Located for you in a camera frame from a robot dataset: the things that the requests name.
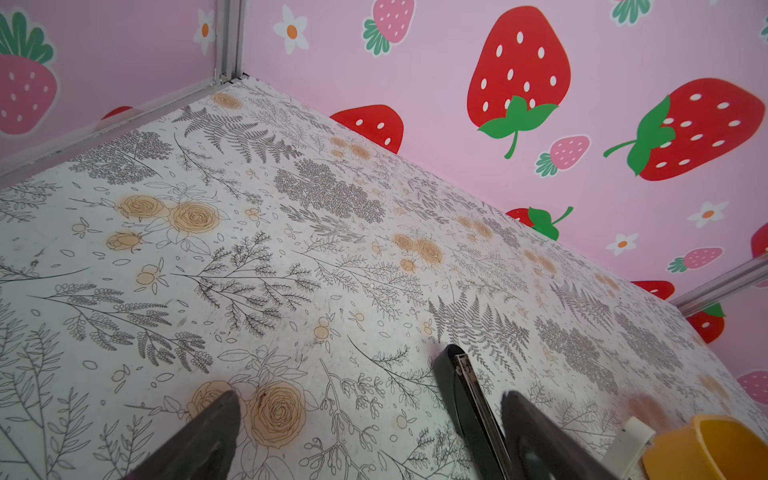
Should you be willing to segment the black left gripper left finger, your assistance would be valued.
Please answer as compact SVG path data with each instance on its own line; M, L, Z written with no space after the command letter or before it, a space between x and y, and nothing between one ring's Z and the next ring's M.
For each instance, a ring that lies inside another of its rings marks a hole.
M238 396L225 391L124 479L226 479L240 424Z

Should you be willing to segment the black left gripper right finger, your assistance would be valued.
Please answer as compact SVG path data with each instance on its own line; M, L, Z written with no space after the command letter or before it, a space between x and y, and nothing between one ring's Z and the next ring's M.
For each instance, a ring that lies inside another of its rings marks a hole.
M501 401L504 479L613 479L615 476L517 391Z

